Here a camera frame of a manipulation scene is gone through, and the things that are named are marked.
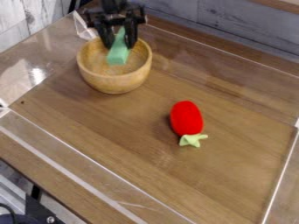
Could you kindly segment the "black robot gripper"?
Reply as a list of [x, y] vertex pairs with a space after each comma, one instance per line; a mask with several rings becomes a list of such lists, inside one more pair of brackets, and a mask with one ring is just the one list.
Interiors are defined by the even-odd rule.
[[147, 23], [146, 7], [140, 3], [130, 2], [128, 0], [99, 0], [99, 7], [86, 9], [84, 17], [88, 27], [94, 27], [98, 21], [104, 23], [98, 24], [96, 29], [107, 49], [112, 47], [115, 42], [111, 26], [123, 25], [126, 22], [126, 45], [128, 49], [135, 47], [138, 41], [136, 24]]

